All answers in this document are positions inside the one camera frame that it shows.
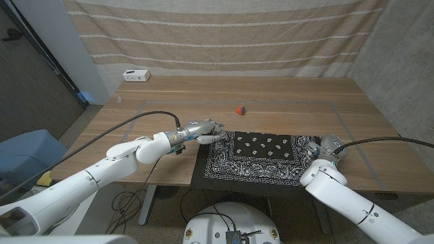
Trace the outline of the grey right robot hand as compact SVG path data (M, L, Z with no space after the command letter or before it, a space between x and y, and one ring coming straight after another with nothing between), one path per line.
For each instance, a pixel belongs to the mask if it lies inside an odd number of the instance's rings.
M312 159L325 159L330 162L338 163L343 160L347 153L344 150L335 152L343 143L338 136L324 134L322 137L314 139L307 144L307 152Z

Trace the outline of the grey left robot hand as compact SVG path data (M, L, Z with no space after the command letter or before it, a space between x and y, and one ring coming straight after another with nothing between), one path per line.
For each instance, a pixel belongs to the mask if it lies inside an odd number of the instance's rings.
M204 121L190 121L182 127L167 131L165 134L171 146L190 140L196 140L199 144L213 144L228 140L229 135L223 127L222 123L206 119Z

